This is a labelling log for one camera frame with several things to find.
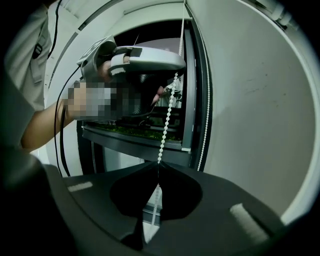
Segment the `shirt sleeve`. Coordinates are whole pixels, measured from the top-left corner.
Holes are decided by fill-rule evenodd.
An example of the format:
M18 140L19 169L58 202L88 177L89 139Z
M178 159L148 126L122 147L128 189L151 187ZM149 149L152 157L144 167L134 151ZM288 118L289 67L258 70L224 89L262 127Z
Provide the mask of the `shirt sleeve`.
M44 109L44 80L51 47L47 12L47 7L41 5L28 17L4 58L6 72L35 111ZM42 50L33 58L37 44Z

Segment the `person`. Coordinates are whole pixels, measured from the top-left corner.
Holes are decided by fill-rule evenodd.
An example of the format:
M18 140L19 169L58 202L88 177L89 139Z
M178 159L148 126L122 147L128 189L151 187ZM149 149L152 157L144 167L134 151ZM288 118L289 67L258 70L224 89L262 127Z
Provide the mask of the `person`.
M20 140L23 149L31 152L49 142L54 136L56 102L45 109L44 104L44 78L48 54L52 46L48 29L48 8L55 1L44 1L32 13L25 25L20 29L11 43L4 58L4 68L12 79L15 87L32 106L33 113ZM98 70L105 82L110 80L108 69L110 61L106 61ZM163 92L160 87L153 102L159 99ZM56 120L56 133L60 132L61 113L65 100L58 102ZM76 108L69 107L64 120L64 127L70 124L77 113Z

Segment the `green grass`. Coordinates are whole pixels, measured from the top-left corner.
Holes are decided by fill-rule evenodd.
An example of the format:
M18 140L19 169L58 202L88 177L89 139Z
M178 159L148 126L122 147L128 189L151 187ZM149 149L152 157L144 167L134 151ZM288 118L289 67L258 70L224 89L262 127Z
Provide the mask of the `green grass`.
M121 134L132 135L132 136L140 136L140 137L145 137L145 138L150 138L150 139L155 139L160 141L162 140L162 136L163 136L163 133L160 131L127 128L127 127L121 127L121 126L110 125L110 124L90 123L90 126L98 127L109 132L121 133ZM181 141L180 138L176 137L173 134L170 134L169 132L166 134L166 140Z

